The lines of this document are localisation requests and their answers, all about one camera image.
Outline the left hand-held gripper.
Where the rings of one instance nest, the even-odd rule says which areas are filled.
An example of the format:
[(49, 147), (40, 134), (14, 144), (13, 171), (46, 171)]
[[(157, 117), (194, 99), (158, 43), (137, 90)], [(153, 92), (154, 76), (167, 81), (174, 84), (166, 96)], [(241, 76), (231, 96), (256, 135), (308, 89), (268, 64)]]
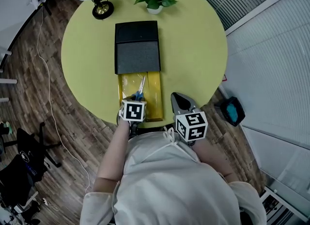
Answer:
[(135, 95), (127, 96), (121, 101), (118, 112), (118, 120), (120, 118), (129, 123), (129, 138), (138, 134), (138, 126), (145, 120), (146, 102), (135, 101)]

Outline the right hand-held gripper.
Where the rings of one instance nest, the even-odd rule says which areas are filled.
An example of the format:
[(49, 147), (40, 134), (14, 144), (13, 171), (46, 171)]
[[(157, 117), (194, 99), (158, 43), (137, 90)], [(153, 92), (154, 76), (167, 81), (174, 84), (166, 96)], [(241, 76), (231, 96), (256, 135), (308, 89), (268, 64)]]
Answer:
[(188, 144), (194, 145), (197, 140), (206, 137), (208, 122), (204, 112), (195, 100), (181, 93), (170, 96), (172, 111), (175, 116), (175, 129)]

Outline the blue-handled scissors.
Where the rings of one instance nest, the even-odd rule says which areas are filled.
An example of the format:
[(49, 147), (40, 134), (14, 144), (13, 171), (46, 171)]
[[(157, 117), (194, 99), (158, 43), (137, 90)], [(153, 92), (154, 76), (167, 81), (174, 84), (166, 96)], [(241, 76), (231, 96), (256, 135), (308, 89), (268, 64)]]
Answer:
[(142, 78), (142, 81), (140, 83), (139, 89), (136, 91), (135, 94), (133, 94), (133, 100), (134, 101), (143, 101), (144, 95), (143, 95), (143, 88), (145, 84), (145, 76)]

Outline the yellow box tray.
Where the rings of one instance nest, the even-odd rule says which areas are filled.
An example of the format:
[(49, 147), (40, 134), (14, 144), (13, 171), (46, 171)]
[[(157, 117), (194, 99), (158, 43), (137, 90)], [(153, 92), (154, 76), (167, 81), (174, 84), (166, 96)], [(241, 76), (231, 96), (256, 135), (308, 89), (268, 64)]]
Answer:
[(115, 24), (115, 74), (119, 78), (119, 100), (135, 94), (144, 81), (146, 121), (163, 120), (160, 84), (160, 50), (157, 21)]

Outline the person's left forearm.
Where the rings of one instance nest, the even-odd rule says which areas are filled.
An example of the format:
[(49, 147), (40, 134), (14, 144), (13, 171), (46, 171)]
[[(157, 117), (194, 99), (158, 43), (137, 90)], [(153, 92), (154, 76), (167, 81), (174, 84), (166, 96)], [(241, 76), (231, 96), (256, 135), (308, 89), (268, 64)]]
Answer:
[(93, 192), (113, 193), (122, 179), (129, 138), (129, 123), (120, 120), (99, 166)]

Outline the person's right forearm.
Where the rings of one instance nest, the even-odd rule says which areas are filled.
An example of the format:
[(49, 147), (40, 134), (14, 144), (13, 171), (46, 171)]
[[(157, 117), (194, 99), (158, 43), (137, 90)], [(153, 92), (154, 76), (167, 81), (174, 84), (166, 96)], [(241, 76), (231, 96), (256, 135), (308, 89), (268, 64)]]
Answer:
[(228, 183), (239, 181), (225, 155), (205, 138), (197, 140), (192, 146), (192, 150), (197, 154), (201, 162), (210, 165), (218, 173), (221, 173)]

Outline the black waste bin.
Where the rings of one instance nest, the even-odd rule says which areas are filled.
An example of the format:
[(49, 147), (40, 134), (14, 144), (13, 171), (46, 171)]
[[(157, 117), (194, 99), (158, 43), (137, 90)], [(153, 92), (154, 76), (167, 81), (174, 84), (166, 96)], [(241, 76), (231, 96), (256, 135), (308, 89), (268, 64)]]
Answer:
[(245, 118), (245, 112), (236, 97), (230, 97), (220, 104), (224, 119), (232, 126), (238, 126)]

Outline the yellow-green round tablecloth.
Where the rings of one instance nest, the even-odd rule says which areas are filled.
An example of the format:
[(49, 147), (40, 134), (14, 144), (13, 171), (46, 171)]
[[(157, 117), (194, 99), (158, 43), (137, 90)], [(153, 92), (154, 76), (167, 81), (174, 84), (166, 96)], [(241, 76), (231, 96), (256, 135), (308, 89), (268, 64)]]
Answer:
[(171, 93), (208, 103), (221, 84), (228, 58), (226, 34), (207, 0), (177, 0), (157, 15), (145, 3), (110, 0), (113, 14), (97, 20), (93, 3), (84, 1), (66, 27), (61, 49), (65, 80), (77, 101), (98, 118), (115, 123), (119, 110), (118, 77), (114, 70), (115, 24), (155, 20), (159, 30), (160, 82), (164, 118), (146, 128), (173, 122)]

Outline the person's white shirt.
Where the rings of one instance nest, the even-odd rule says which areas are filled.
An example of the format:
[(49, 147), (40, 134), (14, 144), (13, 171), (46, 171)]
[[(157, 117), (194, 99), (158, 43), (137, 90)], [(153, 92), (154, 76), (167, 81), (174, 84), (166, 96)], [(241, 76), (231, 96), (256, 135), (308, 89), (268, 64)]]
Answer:
[(257, 191), (229, 182), (181, 142), (151, 132), (129, 140), (121, 180), (111, 193), (85, 195), (80, 225), (266, 225)]

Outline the black office chair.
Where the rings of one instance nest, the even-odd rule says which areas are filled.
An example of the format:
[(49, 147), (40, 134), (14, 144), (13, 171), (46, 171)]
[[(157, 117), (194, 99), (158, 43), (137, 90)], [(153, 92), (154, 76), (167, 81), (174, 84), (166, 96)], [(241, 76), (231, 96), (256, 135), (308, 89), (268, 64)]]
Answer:
[(61, 163), (56, 163), (47, 152), (49, 149), (58, 147), (61, 143), (45, 145), (43, 127), (45, 123), (40, 123), (39, 140), (35, 139), (35, 134), (28, 134), (21, 128), (17, 129), (15, 141), (4, 142), (0, 136), (0, 152), (6, 152), (6, 148), (17, 146), (18, 153), (12, 161), (0, 170), (0, 197), (6, 206), (25, 206), (31, 188), (36, 182), (42, 180), (44, 173), (50, 167), (45, 163), (48, 159), (57, 168)]

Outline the white metal rack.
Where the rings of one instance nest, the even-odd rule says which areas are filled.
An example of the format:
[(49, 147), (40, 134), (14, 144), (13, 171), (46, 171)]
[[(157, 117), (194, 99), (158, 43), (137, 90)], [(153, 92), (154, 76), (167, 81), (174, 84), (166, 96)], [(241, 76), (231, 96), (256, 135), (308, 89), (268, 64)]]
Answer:
[(260, 200), (265, 208), (267, 225), (310, 225), (310, 216), (305, 216), (268, 187)]

